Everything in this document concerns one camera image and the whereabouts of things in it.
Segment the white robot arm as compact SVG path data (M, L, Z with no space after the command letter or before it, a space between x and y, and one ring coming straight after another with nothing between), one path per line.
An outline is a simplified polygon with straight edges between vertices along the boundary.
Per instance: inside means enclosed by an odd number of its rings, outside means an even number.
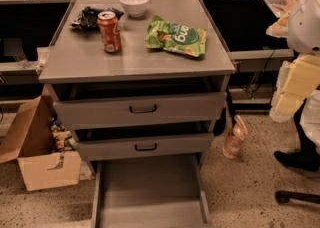
M298 0L266 30L286 38L297 58L285 61L278 74L270 117L286 122L304 104L298 123L308 139L320 147L320 0Z

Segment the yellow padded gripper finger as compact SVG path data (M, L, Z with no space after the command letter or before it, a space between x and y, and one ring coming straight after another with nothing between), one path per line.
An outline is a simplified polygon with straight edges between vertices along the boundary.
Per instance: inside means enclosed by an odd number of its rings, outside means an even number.
M288 18L289 12L286 12L276 22L267 28L266 34L276 38L286 38L288 31Z
M319 56L299 54L293 62L284 61L279 70L269 116L278 123L288 121L319 85Z

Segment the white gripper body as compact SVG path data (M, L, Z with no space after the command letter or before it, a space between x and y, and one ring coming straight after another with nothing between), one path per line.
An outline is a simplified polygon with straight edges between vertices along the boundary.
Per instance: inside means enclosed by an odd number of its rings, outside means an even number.
M299 0L288 18L287 44L298 53L320 54L320 0Z

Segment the person's hand on keyboard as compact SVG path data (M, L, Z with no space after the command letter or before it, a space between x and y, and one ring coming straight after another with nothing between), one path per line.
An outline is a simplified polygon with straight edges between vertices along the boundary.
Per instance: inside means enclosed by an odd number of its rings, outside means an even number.
M297 0L283 0L283 3L275 3L274 7L283 10L284 12L288 12L296 3Z

